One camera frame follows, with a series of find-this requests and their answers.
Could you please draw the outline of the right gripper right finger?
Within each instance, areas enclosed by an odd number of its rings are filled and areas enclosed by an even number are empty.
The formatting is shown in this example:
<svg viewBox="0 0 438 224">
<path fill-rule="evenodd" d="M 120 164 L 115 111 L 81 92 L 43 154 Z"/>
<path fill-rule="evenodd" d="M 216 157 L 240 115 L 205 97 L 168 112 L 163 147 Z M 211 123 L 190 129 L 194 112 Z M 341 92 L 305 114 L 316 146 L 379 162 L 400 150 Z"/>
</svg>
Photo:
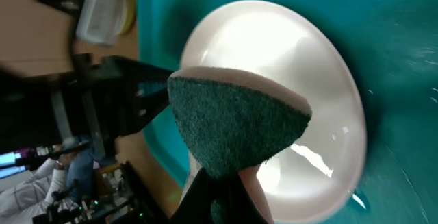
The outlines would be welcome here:
<svg viewBox="0 0 438 224">
<path fill-rule="evenodd" d="M 240 177 L 231 178 L 222 197 L 223 220 L 228 224 L 267 224 L 250 199 Z"/>
</svg>

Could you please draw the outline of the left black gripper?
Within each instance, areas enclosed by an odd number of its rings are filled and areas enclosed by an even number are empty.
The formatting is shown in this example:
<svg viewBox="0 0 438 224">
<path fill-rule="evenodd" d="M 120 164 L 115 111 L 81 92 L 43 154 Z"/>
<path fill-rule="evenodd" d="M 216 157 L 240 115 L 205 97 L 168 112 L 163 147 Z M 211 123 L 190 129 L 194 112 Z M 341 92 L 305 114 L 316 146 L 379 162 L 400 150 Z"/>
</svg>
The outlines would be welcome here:
<svg viewBox="0 0 438 224">
<path fill-rule="evenodd" d="M 48 140 L 85 135 L 99 155 L 115 155 L 117 138 L 144 129 L 169 105 L 167 88 L 141 97 L 140 83 L 165 83 L 172 71 L 119 55 L 95 65 L 78 58 L 80 71 L 47 77 Z"/>
</svg>

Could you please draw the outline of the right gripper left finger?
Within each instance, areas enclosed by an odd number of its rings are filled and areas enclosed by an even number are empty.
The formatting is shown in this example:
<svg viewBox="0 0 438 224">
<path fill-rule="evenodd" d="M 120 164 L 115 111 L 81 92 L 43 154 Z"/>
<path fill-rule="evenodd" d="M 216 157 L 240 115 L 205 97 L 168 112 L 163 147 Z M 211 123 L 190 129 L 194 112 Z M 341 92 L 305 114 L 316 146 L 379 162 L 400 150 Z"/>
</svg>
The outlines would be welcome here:
<svg viewBox="0 0 438 224">
<path fill-rule="evenodd" d="M 201 168 L 169 223 L 213 224 L 211 217 L 211 203 L 214 201 L 211 191 L 213 185 L 206 170 Z"/>
</svg>

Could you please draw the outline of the white round plate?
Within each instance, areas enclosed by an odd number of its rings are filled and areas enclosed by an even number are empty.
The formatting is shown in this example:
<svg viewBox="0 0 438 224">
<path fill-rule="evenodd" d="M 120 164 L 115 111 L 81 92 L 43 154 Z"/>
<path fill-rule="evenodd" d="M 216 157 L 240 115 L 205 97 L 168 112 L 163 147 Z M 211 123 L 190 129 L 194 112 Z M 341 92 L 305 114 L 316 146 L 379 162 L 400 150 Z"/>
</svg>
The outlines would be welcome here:
<svg viewBox="0 0 438 224">
<path fill-rule="evenodd" d="M 342 208 L 370 209 L 356 191 L 367 147 L 361 98 L 343 58 L 307 19 L 267 1 L 228 3 L 195 27 L 181 66 L 250 71 L 309 103 L 313 114 L 303 136 L 257 171 L 277 223 L 317 223 Z"/>
</svg>

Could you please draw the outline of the green scouring sponge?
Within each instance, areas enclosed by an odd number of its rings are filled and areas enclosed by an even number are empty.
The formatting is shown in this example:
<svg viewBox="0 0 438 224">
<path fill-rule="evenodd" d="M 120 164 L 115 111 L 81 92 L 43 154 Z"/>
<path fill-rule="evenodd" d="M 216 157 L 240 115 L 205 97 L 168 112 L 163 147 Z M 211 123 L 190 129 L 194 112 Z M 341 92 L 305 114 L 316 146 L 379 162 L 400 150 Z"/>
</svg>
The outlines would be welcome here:
<svg viewBox="0 0 438 224">
<path fill-rule="evenodd" d="M 168 95 L 190 152 L 185 194 L 204 168 L 214 183 L 212 221 L 225 223 L 222 197 L 227 182 L 238 175 L 262 217 L 271 223 L 257 171 L 303 135 L 312 116 L 307 100 L 255 73 L 201 66 L 174 72 L 168 78 Z"/>
</svg>

